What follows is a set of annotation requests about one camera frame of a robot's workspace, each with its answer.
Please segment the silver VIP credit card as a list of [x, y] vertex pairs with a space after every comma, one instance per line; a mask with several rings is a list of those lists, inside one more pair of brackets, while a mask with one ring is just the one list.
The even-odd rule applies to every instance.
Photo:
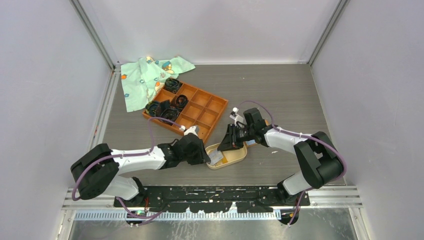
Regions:
[[216, 163], [218, 163], [220, 160], [222, 160], [224, 158], [224, 155], [222, 154], [221, 151], [212, 151], [208, 154], [209, 158], [210, 158], [210, 162], [209, 165], [213, 166]]

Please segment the cream oval plastic tray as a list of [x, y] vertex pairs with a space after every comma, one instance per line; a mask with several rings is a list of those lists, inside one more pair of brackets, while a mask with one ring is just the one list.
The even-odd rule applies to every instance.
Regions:
[[[213, 151], [218, 151], [217, 148], [219, 145], [220, 145], [219, 143], [216, 143], [206, 147], [205, 148], [206, 153], [209, 154]], [[245, 144], [243, 144], [243, 147], [240, 149], [222, 151], [223, 155], [226, 155], [229, 159], [231, 159], [231, 163], [222, 164], [221, 161], [219, 161], [215, 165], [209, 165], [209, 163], [207, 163], [206, 165], [212, 170], [221, 169], [223, 167], [227, 167], [229, 165], [242, 161], [247, 156], [247, 153], [248, 153], [248, 148], [245, 146]]]

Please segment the orange leather card holder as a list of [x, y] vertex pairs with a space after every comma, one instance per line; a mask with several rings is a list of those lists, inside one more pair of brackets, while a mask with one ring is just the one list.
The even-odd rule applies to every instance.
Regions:
[[[269, 125], [269, 122], [268, 122], [267, 119], [265, 119], [264, 122], [265, 122], [265, 124], [264, 124], [265, 127]], [[247, 148], [250, 148], [250, 147], [253, 147], [253, 146], [257, 145], [257, 143], [256, 143], [256, 141], [254, 139], [252, 139], [252, 140], [249, 140], [249, 141], [245, 141], [244, 142], [244, 145]]]

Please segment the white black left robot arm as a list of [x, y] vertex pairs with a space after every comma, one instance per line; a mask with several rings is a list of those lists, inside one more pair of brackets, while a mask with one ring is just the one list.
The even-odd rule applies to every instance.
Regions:
[[117, 150], [101, 143], [71, 165], [75, 180], [72, 199], [90, 200], [109, 195], [138, 207], [146, 200], [144, 188], [137, 177], [124, 177], [124, 174], [174, 168], [181, 162], [201, 165], [210, 161], [203, 140], [193, 133], [150, 149]]

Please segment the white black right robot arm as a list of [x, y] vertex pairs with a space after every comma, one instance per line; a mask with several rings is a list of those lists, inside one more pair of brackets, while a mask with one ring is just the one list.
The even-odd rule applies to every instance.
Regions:
[[277, 198], [283, 205], [291, 205], [297, 194], [319, 189], [345, 173], [345, 165], [329, 137], [324, 132], [303, 134], [287, 131], [268, 124], [257, 108], [238, 114], [234, 108], [230, 114], [234, 120], [228, 124], [225, 136], [218, 145], [220, 152], [235, 151], [246, 142], [277, 148], [296, 156], [300, 171], [277, 184]]

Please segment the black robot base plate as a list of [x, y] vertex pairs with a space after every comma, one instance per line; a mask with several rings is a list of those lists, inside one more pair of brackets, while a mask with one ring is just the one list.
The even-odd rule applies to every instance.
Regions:
[[275, 207], [305, 207], [309, 196], [283, 199], [275, 186], [146, 186], [133, 200], [125, 200], [127, 208], [148, 208], [152, 212], [226, 213], [235, 205], [238, 213], [270, 213]]

